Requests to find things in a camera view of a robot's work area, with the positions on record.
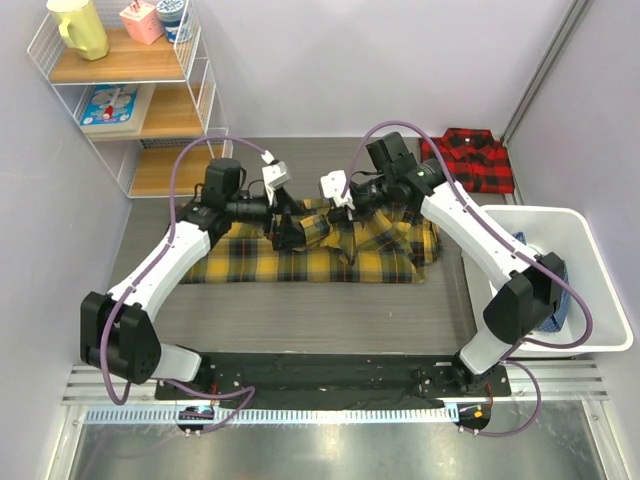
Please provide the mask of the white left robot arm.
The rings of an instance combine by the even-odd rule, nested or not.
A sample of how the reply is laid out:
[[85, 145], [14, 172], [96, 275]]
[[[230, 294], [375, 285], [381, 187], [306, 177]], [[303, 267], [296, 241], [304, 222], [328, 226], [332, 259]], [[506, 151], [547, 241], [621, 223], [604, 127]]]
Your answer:
[[213, 385], [201, 353], [160, 342], [153, 322], [169, 294], [203, 259], [233, 223], [254, 224], [270, 232], [277, 216], [300, 210], [284, 185], [285, 163], [269, 160], [262, 169], [264, 193], [242, 190], [245, 171], [230, 158], [213, 160], [194, 197], [172, 208], [173, 222], [152, 252], [108, 292], [89, 293], [80, 307], [82, 361], [132, 384], [149, 379], [178, 381], [190, 398], [205, 397]]

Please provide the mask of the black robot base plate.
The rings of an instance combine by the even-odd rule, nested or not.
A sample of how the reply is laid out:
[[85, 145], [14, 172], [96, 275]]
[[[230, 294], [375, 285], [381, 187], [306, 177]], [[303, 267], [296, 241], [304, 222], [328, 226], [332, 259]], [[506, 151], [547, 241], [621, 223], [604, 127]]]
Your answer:
[[218, 395], [253, 386], [250, 409], [405, 410], [442, 398], [508, 397], [506, 369], [466, 377], [449, 356], [300, 353], [203, 354], [187, 386]]

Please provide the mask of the yellow plaid long sleeve shirt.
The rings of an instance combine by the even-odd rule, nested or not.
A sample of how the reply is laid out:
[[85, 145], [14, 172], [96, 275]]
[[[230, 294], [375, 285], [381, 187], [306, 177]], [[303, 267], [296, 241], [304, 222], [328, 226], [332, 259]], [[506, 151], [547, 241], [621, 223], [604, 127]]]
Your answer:
[[438, 226], [399, 204], [361, 221], [329, 220], [328, 204], [302, 201], [306, 244], [277, 251], [257, 226], [234, 223], [180, 282], [422, 283], [441, 254]]

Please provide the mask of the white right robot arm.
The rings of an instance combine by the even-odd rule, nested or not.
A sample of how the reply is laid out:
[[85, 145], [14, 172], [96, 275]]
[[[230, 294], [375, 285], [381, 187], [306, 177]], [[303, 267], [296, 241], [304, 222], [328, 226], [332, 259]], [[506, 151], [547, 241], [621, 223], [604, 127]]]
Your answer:
[[539, 254], [479, 210], [460, 183], [447, 181], [440, 163], [419, 162], [392, 132], [370, 143], [372, 179], [357, 184], [342, 170], [319, 182], [322, 196], [350, 219], [399, 203], [441, 227], [479, 266], [496, 292], [473, 338], [452, 358], [451, 380], [472, 395], [524, 337], [556, 314], [562, 303], [564, 261]]

